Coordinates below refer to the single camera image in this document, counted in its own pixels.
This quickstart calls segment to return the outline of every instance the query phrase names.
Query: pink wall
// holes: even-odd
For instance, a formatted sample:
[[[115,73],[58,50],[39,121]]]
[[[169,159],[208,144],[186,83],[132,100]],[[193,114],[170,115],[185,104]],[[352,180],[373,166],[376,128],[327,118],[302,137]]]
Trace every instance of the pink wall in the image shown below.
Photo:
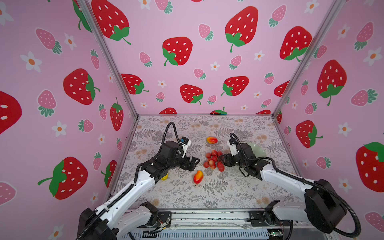
[[[0,10],[1,238],[75,239],[80,213],[104,199],[107,187],[101,170],[119,159],[116,141],[120,138],[124,146],[133,118],[115,81],[109,81],[110,70],[93,34],[84,24],[79,30],[71,0],[6,0],[0,2]],[[36,34],[37,28],[46,31]],[[91,58],[92,49],[98,59]],[[90,79],[84,79],[88,74],[100,89],[94,101]],[[41,93],[43,102],[38,99]],[[118,131],[110,118],[115,97],[124,113]],[[105,106],[105,120],[99,104]],[[81,132],[82,119],[93,128],[85,121]],[[95,170],[98,152],[101,162]],[[54,179],[38,185],[49,177]]]
[[[253,114],[276,108],[278,91],[285,89],[298,65],[296,58],[284,58],[291,48],[299,48],[293,55],[305,52],[299,50],[309,45],[332,1],[89,2],[139,114],[166,108],[211,113],[223,107],[227,113]],[[241,34],[240,39],[233,33]],[[234,89],[226,89],[233,96],[225,93],[224,83],[233,84]]]
[[[384,222],[384,115],[380,110],[384,17],[378,9],[384,9],[384,2],[345,3],[282,109],[280,124],[304,177],[328,180],[356,211],[362,225],[360,239],[384,238],[378,224]],[[307,90],[302,86],[305,80]],[[330,83],[333,90],[326,88]],[[323,136],[316,142],[313,126],[317,137]],[[340,228],[352,230],[353,222],[343,221]]]

